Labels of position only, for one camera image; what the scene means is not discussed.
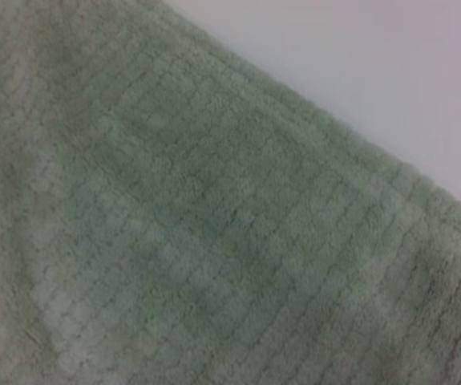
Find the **white background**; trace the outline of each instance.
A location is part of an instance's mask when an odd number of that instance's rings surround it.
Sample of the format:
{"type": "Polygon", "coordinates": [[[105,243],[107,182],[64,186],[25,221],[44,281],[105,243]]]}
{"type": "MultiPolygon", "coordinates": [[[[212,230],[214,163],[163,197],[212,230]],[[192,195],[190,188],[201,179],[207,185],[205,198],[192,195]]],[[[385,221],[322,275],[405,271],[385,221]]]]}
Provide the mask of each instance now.
{"type": "Polygon", "coordinates": [[[167,0],[461,200],[461,0],[167,0]]]}

